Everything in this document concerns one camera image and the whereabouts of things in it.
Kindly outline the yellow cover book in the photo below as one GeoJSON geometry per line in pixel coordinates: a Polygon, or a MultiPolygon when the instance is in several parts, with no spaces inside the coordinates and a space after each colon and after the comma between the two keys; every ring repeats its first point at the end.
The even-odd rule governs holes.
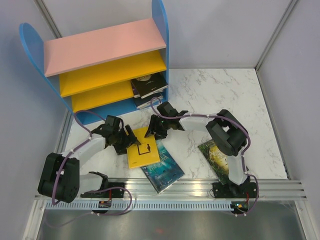
{"type": "Polygon", "coordinates": [[[148,127],[133,130],[140,145],[133,144],[127,148],[128,167],[130,169],[144,167],[160,162],[155,136],[145,137],[148,127]]]}

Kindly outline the dark navy blue book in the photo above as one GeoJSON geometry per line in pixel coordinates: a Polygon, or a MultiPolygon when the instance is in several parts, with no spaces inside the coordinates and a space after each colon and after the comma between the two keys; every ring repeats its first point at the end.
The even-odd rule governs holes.
{"type": "Polygon", "coordinates": [[[161,93],[155,93],[145,98],[137,97],[133,99],[133,102],[137,109],[143,109],[150,105],[152,98],[163,99],[163,95],[161,93]]]}

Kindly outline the purple galaxy cover book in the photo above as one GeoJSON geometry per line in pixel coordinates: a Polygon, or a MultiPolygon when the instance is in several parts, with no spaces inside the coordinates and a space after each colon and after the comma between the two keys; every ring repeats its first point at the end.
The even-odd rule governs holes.
{"type": "Polygon", "coordinates": [[[131,87],[132,87],[132,91],[133,91],[133,97],[134,98],[140,98],[140,94],[138,92],[138,90],[135,88],[135,86],[131,83],[131,87]]]}

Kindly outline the black moon cover book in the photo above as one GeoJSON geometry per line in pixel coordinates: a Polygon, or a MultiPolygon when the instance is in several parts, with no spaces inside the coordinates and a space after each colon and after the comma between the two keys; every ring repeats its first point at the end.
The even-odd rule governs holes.
{"type": "Polygon", "coordinates": [[[135,86],[142,99],[154,93],[162,92],[168,87],[164,76],[160,72],[133,78],[130,82],[135,86]]]}

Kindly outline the teal ocean cover book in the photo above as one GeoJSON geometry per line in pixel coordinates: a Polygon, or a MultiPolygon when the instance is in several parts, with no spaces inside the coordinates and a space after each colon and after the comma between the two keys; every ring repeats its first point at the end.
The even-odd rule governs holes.
{"type": "Polygon", "coordinates": [[[177,164],[161,140],[156,141],[160,162],[141,167],[143,173],[158,194],[181,179],[185,173],[177,164]]]}

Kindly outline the green gold forest book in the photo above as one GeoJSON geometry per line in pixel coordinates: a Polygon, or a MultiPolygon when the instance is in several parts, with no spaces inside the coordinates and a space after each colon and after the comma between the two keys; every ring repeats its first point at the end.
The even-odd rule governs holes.
{"type": "Polygon", "coordinates": [[[222,153],[213,140],[206,141],[197,147],[215,172],[219,182],[226,185],[229,180],[227,156],[222,153]]]}

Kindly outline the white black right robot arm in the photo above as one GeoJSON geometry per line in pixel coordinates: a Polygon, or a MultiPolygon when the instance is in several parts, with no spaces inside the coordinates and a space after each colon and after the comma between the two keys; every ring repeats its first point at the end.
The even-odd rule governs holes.
{"type": "Polygon", "coordinates": [[[187,110],[178,112],[165,101],[152,109],[145,137],[154,136],[157,140],[165,139],[168,130],[201,131],[211,136],[228,163],[228,191],[234,197],[240,197],[247,190],[250,176],[245,167],[244,153],[251,145],[248,131],[227,110],[218,113],[191,113],[187,110]]]}

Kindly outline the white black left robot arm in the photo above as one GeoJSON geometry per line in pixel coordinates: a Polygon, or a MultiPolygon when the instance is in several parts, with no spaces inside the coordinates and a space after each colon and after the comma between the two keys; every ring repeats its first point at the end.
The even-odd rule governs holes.
{"type": "Polygon", "coordinates": [[[104,123],[89,130],[82,143],[62,153],[50,153],[44,163],[37,191],[50,197],[55,206],[60,202],[71,203],[80,190],[80,167],[105,148],[114,147],[118,155],[141,143],[129,125],[116,116],[108,115],[104,123]]]}

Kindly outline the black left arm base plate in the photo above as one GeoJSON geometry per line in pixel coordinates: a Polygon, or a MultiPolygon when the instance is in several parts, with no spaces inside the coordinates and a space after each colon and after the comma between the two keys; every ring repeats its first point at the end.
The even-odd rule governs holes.
{"type": "MultiPolygon", "coordinates": [[[[114,188],[114,187],[125,187],[125,183],[124,182],[110,182],[108,187],[106,188],[114,188]]],[[[105,192],[101,192],[101,193],[81,193],[80,194],[81,198],[97,198],[97,199],[113,199],[113,198],[120,198],[122,199],[124,197],[124,190],[123,189],[112,189],[112,190],[108,190],[105,192]]]]}

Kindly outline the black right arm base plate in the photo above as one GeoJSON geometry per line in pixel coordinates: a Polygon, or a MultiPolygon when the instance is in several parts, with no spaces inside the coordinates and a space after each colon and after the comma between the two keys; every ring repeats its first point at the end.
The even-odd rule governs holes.
{"type": "Polygon", "coordinates": [[[236,184],[212,183],[213,195],[216,199],[253,199],[257,197],[257,184],[255,182],[236,184]]]}

